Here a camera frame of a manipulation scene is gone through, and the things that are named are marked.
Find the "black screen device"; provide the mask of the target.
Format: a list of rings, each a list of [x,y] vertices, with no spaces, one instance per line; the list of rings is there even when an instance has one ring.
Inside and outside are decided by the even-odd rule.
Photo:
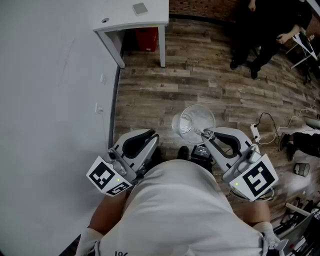
[[[212,160],[212,156],[210,151],[202,145],[195,145],[193,147],[193,150],[190,154],[191,158],[194,159],[199,159],[199,160],[203,160],[203,161],[211,161]]]

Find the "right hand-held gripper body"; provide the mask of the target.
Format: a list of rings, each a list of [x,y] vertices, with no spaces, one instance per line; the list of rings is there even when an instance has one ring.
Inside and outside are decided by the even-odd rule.
[[[261,154],[258,146],[252,145],[222,176],[230,187],[230,192],[249,202],[271,201],[273,186],[279,178],[266,154]]]

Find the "white power strip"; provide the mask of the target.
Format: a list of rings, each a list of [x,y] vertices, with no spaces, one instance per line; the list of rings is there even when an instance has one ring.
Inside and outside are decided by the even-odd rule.
[[[260,137],[260,133],[258,131],[258,125],[253,123],[251,126],[250,126],[250,130],[251,130],[251,133],[252,133],[252,136],[253,136],[253,140],[258,143],[261,139]]]

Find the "white metal frame stand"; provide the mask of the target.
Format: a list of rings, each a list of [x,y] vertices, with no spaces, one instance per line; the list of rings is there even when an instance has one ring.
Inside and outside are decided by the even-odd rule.
[[[294,35],[292,37],[293,41],[294,41],[294,45],[285,53],[286,55],[288,53],[290,53],[294,48],[296,48],[297,46],[300,46],[300,48],[302,49],[302,52],[304,54],[304,58],[302,58],[300,61],[298,61],[297,63],[293,64],[290,69],[295,68],[296,66],[302,64],[303,62],[305,62],[306,60],[308,60],[310,57],[313,57],[316,61],[319,60],[318,57],[318,53],[315,52],[315,50],[312,47],[311,41],[309,40],[309,38],[302,32],[297,33],[296,35]]]

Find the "white table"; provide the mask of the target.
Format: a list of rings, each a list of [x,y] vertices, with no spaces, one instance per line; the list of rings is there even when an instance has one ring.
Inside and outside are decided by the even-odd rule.
[[[144,3],[148,14],[136,16],[132,5]],[[160,66],[166,66],[165,27],[169,23],[169,0],[103,0],[103,6],[92,19],[92,30],[99,36],[117,65],[125,63],[109,33],[137,28],[158,29]]]

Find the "clear glass cup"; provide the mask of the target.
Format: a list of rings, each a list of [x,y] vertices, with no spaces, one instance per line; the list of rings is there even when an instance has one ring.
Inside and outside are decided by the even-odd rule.
[[[188,143],[202,145],[213,137],[216,120],[206,106],[194,104],[177,113],[172,119],[171,127]]]

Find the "person's right black shoe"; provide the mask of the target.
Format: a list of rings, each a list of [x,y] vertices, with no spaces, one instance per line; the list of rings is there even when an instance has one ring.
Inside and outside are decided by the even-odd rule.
[[[190,157],[190,151],[187,146],[181,146],[178,150],[177,159],[179,160],[188,160]]]

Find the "person's black trousers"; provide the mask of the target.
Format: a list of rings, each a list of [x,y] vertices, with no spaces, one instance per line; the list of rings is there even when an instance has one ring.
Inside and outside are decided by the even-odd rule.
[[[148,172],[153,167],[163,163],[164,161],[165,160],[162,157],[161,150],[160,150],[159,147],[157,147],[155,149],[155,151],[153,152],[152,156],[151,156],[150,162],[146,165],[146,171]],[[213,167],[212,161],[213,161],[213,158],[211,159],[211,161],[209,161],[209,160],[200,160],[200,159],[196,159],[196,158],[191,158],[191,153],[189,153],[188,161],[203,167],[204,169],[206,169],[207,171],[209,171],[212,174],[212,167]]]

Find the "grey square coaster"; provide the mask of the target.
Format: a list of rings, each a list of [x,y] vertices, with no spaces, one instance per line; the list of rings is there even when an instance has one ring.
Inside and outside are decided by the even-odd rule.
[[[143,2],[133,4],[132,9],[136,16],[148,14],[148,9]]]

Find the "person's left forearm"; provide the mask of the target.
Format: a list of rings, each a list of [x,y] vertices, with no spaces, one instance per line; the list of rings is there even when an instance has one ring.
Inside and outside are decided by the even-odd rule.
[[[127,201],[123,191],[114,197],[105,195],[89,222],[89,228],[102,235],[107,234],[121,219]]]

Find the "person's right forearm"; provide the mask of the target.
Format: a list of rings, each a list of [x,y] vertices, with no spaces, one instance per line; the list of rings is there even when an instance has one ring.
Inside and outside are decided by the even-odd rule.
[[[242,212],[242,220],[253,227],[262,222],[271,221],[271,212],[267,201],[245,202]]]

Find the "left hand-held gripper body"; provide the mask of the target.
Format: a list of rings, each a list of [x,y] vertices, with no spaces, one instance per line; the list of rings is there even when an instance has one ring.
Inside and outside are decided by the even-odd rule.
[[[102,194],[114,197],[132,189],[145,172],[144,164],[128,164],[114,148],[110,148],[104,158],[97,157],[86,177]]]

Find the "person's white t-shirt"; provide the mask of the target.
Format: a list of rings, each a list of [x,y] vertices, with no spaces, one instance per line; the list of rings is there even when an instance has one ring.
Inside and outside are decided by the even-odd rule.
[[[105,235],[87,227],[75,256],[284,256],[271,222],[245,223],[193,162],[153,167],[126,197],[120,221]]]

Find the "red box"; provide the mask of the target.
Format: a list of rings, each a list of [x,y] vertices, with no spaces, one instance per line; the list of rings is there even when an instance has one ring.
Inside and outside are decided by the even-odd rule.
[[[134,31],[140,51],[154,52],[156,50],[158,40],[157,27],[136,28]]]

